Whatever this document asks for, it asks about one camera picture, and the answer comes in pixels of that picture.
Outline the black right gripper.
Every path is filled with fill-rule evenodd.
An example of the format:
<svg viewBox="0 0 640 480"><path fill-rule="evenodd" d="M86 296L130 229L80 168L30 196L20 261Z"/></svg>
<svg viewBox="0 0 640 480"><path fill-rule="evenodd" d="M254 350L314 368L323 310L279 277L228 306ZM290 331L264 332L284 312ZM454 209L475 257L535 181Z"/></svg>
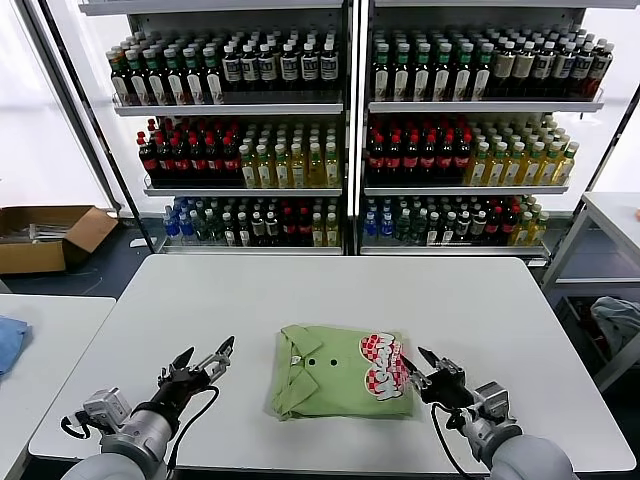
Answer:
<svg viewBox="0 0 640 480"><path fill-rule="evenodd" d="M465 408L474 404L473 394L466 388L465 371L446 357L419 347L420 355L432 368L426 376L407 357L401 360L408 378L425 404L439 403L448 409Z"/></svg>

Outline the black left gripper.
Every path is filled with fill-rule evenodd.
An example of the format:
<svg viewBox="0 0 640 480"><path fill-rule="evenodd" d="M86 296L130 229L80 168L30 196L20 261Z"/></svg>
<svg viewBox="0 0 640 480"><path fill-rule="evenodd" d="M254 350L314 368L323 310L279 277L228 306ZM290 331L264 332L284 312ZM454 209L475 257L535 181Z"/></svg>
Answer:
<svg viewBox="0 0 640 480"><path fill-rule="evenodd" d="M194 348L180 353L158 376L158 391L150 400L173 415L180 415L191 398L215 383L231 365L234 336L228 337L218 349L189 369Z"/></svg>

